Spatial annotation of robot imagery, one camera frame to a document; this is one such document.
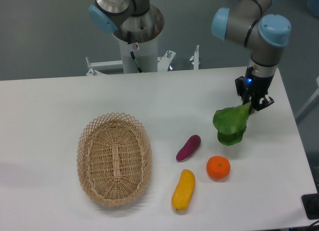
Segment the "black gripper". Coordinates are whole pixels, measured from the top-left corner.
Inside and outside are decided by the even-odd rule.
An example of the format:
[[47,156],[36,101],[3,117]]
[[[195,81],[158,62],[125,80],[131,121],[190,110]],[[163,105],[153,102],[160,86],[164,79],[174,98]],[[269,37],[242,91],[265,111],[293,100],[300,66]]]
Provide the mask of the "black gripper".
[[245,77],[240,76],[235,79],[237,95],[241,97],[243,103],[251,101],[250,113],[265,109],[274,103],[272,97],[268,96],[268,89],[274,75],[268,77],[257,76],[254,67],[247,67]]

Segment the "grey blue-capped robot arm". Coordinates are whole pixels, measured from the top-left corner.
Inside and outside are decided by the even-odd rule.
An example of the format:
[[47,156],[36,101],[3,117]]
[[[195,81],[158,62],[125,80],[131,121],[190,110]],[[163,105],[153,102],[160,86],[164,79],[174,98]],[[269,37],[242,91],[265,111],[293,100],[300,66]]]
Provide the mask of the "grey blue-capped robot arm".
[[[268,89],[291,32],[288,19],[265,14],[273,2],[238,0],[234,9],[220,8],[211,24],[216,37],[251,51],[245,75],[235,81],[237,94],[250,104],[250,112],[273,104]],[[164,17],[150,0],[95,0],[88,13],[100,30],[118,41],[124,73],[168,70],[174,54],[168,51],[158,58]]]

